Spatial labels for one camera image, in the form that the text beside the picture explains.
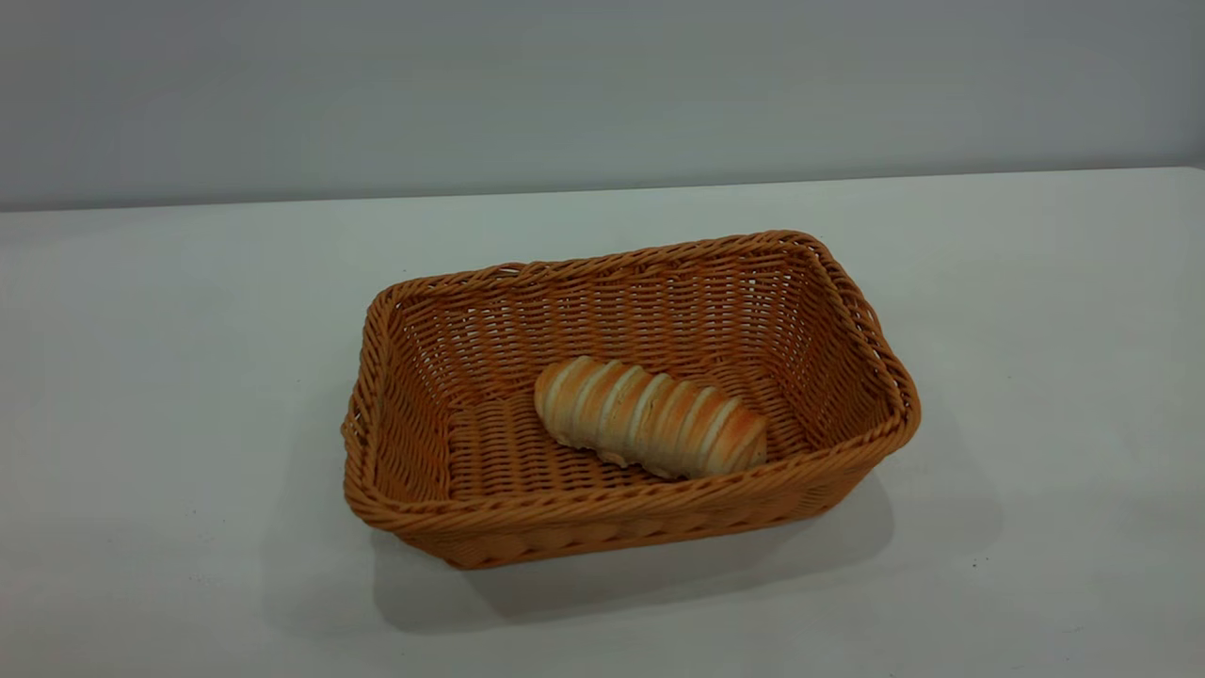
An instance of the white backdrop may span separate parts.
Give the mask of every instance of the white backdrop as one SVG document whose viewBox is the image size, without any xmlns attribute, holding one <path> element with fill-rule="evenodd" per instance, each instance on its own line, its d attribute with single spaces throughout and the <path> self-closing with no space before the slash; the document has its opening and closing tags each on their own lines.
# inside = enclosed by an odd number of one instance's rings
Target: white backdrop
<svg viewBox="0 0 1205 678">
<path fill-rule="evenodd" d="M 0 208 L 1174 164 L 1200 0 L 16 0 Z"/>
</svg>

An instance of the table surface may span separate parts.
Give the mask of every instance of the table surface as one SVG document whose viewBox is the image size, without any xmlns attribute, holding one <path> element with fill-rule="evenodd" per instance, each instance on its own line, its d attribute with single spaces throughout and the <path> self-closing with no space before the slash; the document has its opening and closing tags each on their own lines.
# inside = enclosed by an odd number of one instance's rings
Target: table surface
<svg viewBox="0 0 1205 678">
<path fill-rule="evenodd" d="M 408 277 L 819 236 L 924 423 L 810 523 L 463 573 L 339 425 Z M 1199 676 L 1205 171 L 0 214 L 0 674 Z"/>
</svg>

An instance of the bread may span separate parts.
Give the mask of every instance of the bread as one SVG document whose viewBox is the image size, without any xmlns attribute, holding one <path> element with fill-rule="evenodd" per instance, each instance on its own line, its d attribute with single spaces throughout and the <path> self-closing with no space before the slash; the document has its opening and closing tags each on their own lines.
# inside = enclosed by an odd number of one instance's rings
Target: bread
<svg viewBox="0 0 1205 678">
<path fill-rule="evenodd" d="M 548 366 L 535 383 L 535 412 L 562 446 L 663 478 L 722 476 L 765 462 L 766 419 L 739 399 L 619 361 L 581 356 Z"/>
</svg>

